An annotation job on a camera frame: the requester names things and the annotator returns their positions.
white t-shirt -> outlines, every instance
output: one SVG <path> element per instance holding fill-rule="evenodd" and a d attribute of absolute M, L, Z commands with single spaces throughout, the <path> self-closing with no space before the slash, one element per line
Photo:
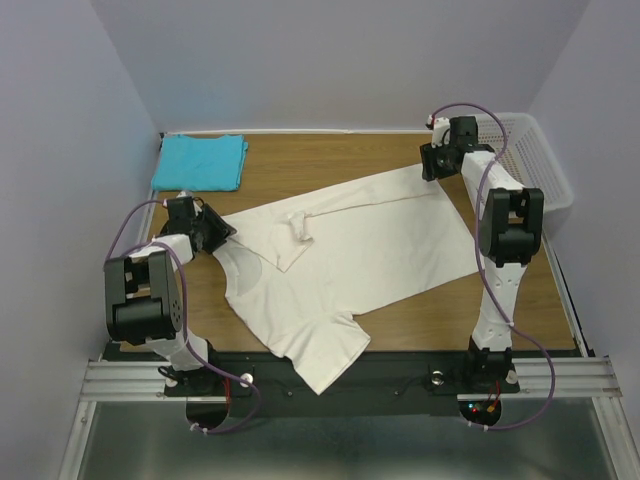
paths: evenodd
<path fill-rule="evenodd" d="M 318 394 L 370 341 L 353 315 L 477 270 L 471 235 L 442 188 L 422 180 L 420 165 L 225 221 L 238 233 L 214 255 L 229 304 Z"/>

t-shirt sleeve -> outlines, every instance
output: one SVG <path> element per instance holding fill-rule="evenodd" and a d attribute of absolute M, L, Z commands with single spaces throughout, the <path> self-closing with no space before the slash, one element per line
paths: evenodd
<path fill-rule="evenodd" d="M 269 349 L 291 359 L 294 370 L 320 395 L 360 356 L 371 337 L 349 312 L 308 321 Z"/>

metal frame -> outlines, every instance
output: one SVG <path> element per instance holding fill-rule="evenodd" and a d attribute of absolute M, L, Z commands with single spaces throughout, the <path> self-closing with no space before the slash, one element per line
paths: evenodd
<path fill-rule="evenodd" d="M 503 394 L 504 399 L 546 398 L 549 394 L 549 365 L 545 359 L 515 359 L 520 393 Z M 618 381 L 608 359 L 557 358 L 554 398 L 618 398 Z M 91 362 L 87 367 L 81 402 L 208 402 L 224 403 L 224 397 L 165 397 L 165 379 L 158 367 L 168 362 Z M 458 395 L 459 400 L 484 399 L 486 394 Z"/>
<path fill-rule="evenodd" d="M 151 192 L 149 198 L 155 198 Z M 155 205 L 145 210 L 138 243 L 149 233 Z M 565 310 L 569 328 L 582 358 L 553 360 L 557 373 L 555 398 L 592 398 L 594 408 L 616 475 L 622 480 L 640 479 L 640 457 L 627 423 L 621 392 L 607 358 L 588 358 L 580 325 L 569 298 L 560 265 L 547 238 L 543 245 L 549 259 L 556 287 Z M 549 367 L 544 359 L 516 359 L 521 392 L 504 394 L 504 398 L 545 398 L 549 391 Z M 90 362 L 80 394 L 76 417 L 62 462 L 59 479 L 77 479 L 87 448 L 89 434 L 98 402 L 210 402 L 222 403 L 224 397 L 167 398 L 163 394 L 164 378 L 157 367 L 167 362 Z M 474 395 L 460 395 L 459 400 L 474 400 Z"/>

bolt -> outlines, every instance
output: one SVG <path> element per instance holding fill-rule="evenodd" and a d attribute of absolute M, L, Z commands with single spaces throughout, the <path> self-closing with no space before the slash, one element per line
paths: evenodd
<path fill-rule="evenodd" d="M 247 383 L 253 383 L 253 375 L 251 375 L 250 373 L 243 373 L 242 375 L 240 375 L 240 378 Z M 240 386 L 243 388 L 249 388 L 249 385 L 247 385 L 247 383 L 241 383 Z"/>
<path fill-rule="evenodd" d="M 518 383 L 518 374 L 515 372 L 515 370 L 509 370 L 509 373 L 507 373 L 507 378 L 505 378 L 505 380 L 508 384 L 515 385 L 516 383 Z"/>
<path fill-rule="evenodd" d="M 444 374 L 439 370 L 434 370 L 431 374 L 431 383 L 439 387 L 444 383 Z"/>

black bracket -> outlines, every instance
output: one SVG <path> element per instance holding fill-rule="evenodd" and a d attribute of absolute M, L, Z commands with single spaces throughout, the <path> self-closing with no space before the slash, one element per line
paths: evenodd
<path fill-rule="evenodd" d="M 182 304 L 165 251 L 145 261 L 113 258 L 104 264 L 107 330 L 115 341 L 142 345 L 147 338 L 173 339 L 182 327 Z M 149 295 L 127 298 L 149 285 Z"/>
<path fill-rule="evenodd" d="M 427 182 L 460 173 L 467 153 L 493 152 L 489 145 L 478 144 L 478 123 L 475 117 L 455 117 L 449 120 L 449 143 L 434 147 L 427 143 L 420 147 L 422 178 Z"/>
<path fill-rule="evenodd" d="M 213 253 L 224 245 L 227 237 L 236 233 L 236 229 L 204 202 L 202 211 L 196 214 L 193 200 L 190 196 L 167 200 L 169 220 L 162 227 L 160 235 L 188 235 L 194 253 L 201 250 Z"/>
<path fill-rule="evenodd" d="M 505 263 L 527 265 L 540 250 L 544 194 L 539 188 L 489 190 L 480 221 L 480 251 L 498 268 Z M 517 219 L 511 218 L 514 213 Z"/>

